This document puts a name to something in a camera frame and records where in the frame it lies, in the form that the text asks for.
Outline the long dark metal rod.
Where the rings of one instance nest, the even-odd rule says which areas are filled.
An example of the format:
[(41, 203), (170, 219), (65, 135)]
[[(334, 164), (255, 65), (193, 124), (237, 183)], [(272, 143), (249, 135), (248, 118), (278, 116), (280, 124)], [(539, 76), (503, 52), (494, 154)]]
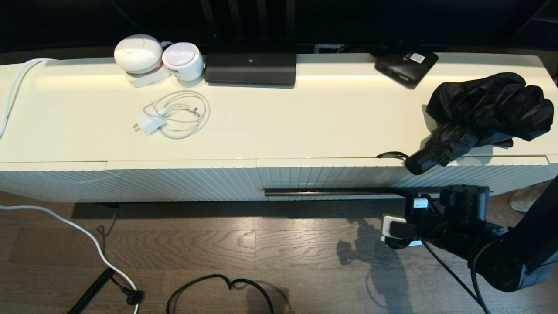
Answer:
[(448, 187), (368, 187), (368, 188), (265, 188), (266, 197), (295, 197), (295, 196), (323, 196), (323, 195), (401, 195), (411, 193), (439, 194)]

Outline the large white round device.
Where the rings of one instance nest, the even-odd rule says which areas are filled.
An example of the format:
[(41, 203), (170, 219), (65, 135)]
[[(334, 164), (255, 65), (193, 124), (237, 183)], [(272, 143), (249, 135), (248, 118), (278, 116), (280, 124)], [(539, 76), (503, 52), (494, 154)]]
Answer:
[(127, 73), (145, 74), (160, 66), (162, 46), (149, 34), (133, 34), (120, 41), (114, 49), (116, 64)]

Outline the white fluted cabinet front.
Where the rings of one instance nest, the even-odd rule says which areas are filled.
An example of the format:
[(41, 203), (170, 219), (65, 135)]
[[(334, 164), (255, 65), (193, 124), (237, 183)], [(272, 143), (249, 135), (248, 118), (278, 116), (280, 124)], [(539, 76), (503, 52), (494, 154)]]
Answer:
[(44, 201), (78, 202), (114, 173), (106, 162), (0, 163), (0, 191)]
[(264, 201), (254, 159), (108, 161), (118, 201)]

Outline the white charger plug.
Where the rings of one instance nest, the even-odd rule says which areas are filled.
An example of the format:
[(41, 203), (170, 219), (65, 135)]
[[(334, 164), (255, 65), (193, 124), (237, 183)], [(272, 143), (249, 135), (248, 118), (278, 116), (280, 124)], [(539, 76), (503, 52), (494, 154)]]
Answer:
[(166, 124), (166, 120), (159, 113), (141, 112), (135, 116), (135, 123), (132, 126), (136, 133), (140, 131), (152, 134)]

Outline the black router box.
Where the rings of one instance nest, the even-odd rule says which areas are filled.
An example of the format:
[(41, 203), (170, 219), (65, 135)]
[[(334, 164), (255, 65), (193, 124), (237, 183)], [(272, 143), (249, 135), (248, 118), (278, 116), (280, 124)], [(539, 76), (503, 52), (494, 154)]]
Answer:
[(296, 65), (291, 42), (214, 44), (207, 51), (204, 79), (211, 84), (293, 87)]

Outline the black umbrella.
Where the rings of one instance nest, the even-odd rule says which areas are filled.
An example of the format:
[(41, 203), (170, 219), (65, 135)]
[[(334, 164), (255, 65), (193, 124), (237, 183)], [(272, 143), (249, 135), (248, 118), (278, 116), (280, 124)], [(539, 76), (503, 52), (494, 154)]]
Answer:
[(401, 159), (409, 172), (422, 175), (476, 147), (510, 148), (514, 138), (532, 141), (550, 131), (555, 113), (542, 89), (527, 85), (516, 73), (442, 83), (425, 112), (436, 127), (422, 149), (412, 155), (391, 151), (378, 157)]

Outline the black set-top box with sticker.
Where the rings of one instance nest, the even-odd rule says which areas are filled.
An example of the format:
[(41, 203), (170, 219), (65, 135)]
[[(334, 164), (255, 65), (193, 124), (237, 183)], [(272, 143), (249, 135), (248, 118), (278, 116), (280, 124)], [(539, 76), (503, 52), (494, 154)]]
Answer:
[(438, 61), (434, 52), (410, 48), (377, 56), (374, 67), (402, 86), (415, 89)]

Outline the small white round device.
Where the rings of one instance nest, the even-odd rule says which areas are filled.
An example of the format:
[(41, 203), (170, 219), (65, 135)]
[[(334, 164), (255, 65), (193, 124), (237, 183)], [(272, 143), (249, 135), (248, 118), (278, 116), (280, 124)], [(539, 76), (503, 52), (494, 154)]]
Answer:
[(173, 76), (185, 82), (197, 80), (204, 71), (203, 56), (191, 42), (178, 42), (167, 47), (162, 62)]

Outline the white flat device base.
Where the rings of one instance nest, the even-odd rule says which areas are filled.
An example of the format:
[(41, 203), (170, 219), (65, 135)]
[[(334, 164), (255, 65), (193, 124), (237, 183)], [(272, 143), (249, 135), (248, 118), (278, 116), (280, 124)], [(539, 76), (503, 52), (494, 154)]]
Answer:
[(170, 76), (171, 73), (164, 66), (157, 67), (147, 73), (124, 73), (124, 77), (134, 88), (142, 88), (161, 80), (165, 80)]

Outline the white fluted drawer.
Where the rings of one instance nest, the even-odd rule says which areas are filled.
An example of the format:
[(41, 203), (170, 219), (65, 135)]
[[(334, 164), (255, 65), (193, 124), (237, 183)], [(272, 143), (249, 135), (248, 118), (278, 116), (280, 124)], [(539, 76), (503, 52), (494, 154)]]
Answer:
[(491, 195), (554, 179), (558, 164), (542, 156), (462, 157), (413, 175), (395, 158), (259, 159), (264, 189), (444, 188), (466, 184), (490, 188)]

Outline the white slatted cabinet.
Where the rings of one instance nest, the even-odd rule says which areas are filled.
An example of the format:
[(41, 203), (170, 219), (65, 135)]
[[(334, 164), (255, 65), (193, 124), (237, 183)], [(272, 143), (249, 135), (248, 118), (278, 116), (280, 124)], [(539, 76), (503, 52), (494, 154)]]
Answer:
[[(0, 163), (377, 158), (413, 154), (435, 128), (424, 113), (444, 82), (512, 72), (541, 87), (556, 108), (550, 132), (514, 146), (478, 147), (466, 157), (542, 156), (558, 164), (558, 88), (536, 56), (441, 52), (415, 89), (375, 70), (367, 54), (300, 55), (293, 88), (187, 88), (211, 107), (207, 124), (174, 140), (133, 130), (151, 102), (184, 89), (170, 78), (134, 88), (109, 58), (53, 61), (30, 69), (17, 94)], [(83, 202), (118, 201), (115, 174)]]

